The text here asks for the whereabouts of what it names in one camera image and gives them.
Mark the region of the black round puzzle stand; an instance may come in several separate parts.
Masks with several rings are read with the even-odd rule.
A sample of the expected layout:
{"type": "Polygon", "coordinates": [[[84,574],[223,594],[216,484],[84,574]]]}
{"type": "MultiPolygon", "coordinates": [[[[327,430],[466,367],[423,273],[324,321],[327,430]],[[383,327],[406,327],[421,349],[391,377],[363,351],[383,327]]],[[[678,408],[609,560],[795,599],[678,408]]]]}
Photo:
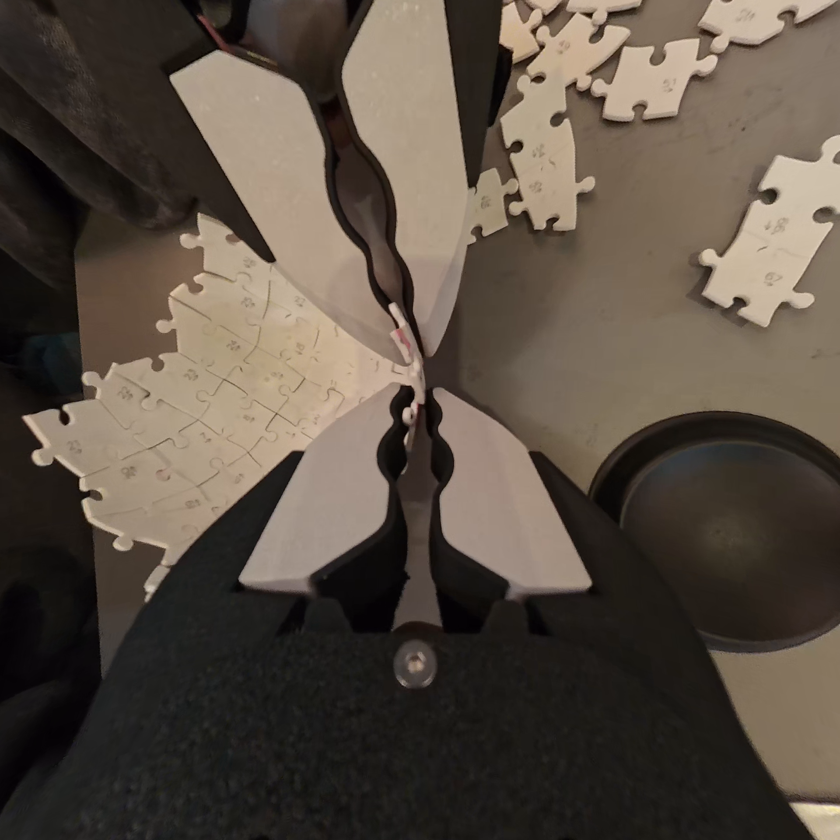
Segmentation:
{"type": "Polygon", "coordinates": [[[839,621],[839,457],[791,425],[705,411],[650,424],[593,499],[661,573],[712,649],[769,653],[839,621]]]}

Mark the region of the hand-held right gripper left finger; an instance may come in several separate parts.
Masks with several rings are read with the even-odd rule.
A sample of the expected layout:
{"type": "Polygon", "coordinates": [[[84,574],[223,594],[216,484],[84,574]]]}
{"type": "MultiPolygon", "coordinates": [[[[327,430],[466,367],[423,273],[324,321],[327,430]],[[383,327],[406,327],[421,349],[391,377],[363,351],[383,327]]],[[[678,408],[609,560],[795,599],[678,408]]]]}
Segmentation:
{"type": "Polygon", "coordinates": [[[303,452],[238,577],[246,589],[309,595],[316,580],[384,527],[406,462],[409,387],[384,387],[303,452]]]}

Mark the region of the partly built colourful puzzle ball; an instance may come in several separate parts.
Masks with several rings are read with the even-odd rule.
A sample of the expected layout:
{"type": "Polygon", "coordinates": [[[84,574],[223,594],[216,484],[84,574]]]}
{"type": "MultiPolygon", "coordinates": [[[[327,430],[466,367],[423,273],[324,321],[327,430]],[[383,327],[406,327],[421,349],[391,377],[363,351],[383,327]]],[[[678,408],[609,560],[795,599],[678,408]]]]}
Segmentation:
{"type": "Polygon", "coordinates": [[[215,218],[181,245],[203,251],[198,289],[168,297],[176,351],[114,363],[95,392],[23,416],[37,466],[79,479],[85,518],[118,551],[163,550],[149,601],[185,551],[291,452],[387,385],[418,385],[419,362],[370,350],[215,218]]]}

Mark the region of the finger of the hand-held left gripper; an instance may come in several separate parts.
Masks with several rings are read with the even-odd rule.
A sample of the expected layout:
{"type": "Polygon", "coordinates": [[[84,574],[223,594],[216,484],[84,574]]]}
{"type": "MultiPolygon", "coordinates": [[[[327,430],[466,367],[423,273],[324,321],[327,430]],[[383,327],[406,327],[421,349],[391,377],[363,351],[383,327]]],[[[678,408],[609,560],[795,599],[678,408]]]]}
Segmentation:
{"type": "Polygon", "coordinates": [[[226,52],[195,60],[170,82],[281,275],[369,350],[402,358],[371,250],[339,199],[329,132],[305,90],[226,52]]]}
{"type": "Polygon", "coordinates": [[[367,261],[374,312],[394,303],[425,359],[448,328],[489,126],[488,2],[348,2],[341,111],[371,221],[342,208],[367,261]]]}

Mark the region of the group of white puzzle pieces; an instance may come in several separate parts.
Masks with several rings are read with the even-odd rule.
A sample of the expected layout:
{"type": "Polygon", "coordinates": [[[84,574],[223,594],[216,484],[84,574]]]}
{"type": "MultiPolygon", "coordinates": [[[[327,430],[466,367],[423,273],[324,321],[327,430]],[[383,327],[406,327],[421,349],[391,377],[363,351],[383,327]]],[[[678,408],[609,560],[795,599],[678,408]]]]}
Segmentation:
{"type": "Polygon", "coordinates": [[[507,158],[476,206],[634,258],[681,235],[700,302],[767,328],[838,228],[838,2],[505,2],[507,158]]]}

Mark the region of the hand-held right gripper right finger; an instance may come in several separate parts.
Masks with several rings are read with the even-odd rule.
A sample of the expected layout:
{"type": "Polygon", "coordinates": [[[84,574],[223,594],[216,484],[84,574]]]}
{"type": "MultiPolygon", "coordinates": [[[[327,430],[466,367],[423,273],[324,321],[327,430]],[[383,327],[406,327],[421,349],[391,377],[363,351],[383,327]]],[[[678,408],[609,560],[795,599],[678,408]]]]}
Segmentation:
{"type": "Polygon", "coordinates": [[[438,590],[460,601],[590,590],[592,578],[526,446],[442,387],[427,399],[427,418],[438,590]]]}

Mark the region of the person's left forearm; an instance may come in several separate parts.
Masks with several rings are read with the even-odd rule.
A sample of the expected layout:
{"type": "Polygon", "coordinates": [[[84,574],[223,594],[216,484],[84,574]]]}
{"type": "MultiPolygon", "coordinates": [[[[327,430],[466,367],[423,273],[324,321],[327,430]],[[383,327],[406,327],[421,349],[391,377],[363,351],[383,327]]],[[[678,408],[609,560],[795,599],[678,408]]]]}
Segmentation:
{"type": "Polygon", "coordinates": [[[195,205],[102,96],[55,5],[2,2],[2,254],[67,289],[90,209],[166,230],[195,205]]]}

